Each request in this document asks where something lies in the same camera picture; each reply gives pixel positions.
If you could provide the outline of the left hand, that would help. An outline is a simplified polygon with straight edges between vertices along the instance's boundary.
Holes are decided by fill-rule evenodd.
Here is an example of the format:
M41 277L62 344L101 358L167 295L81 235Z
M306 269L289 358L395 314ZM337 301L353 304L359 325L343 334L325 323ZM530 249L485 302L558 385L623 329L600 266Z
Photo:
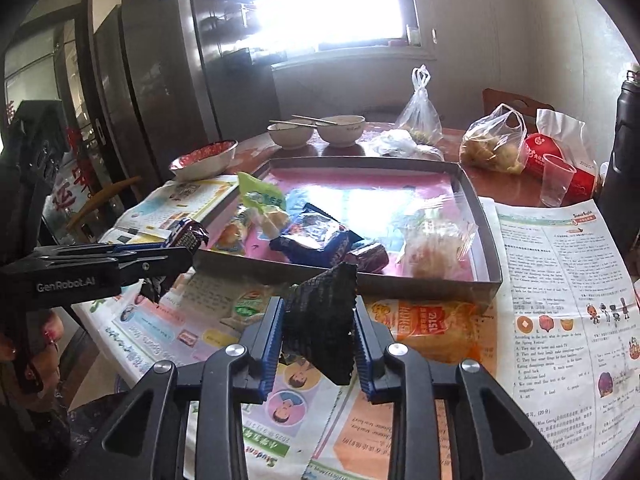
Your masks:
M60 379L58 342L64 334L53 310L9 314L1 320L1 361L10 364L10 384L17 399L43 398Z

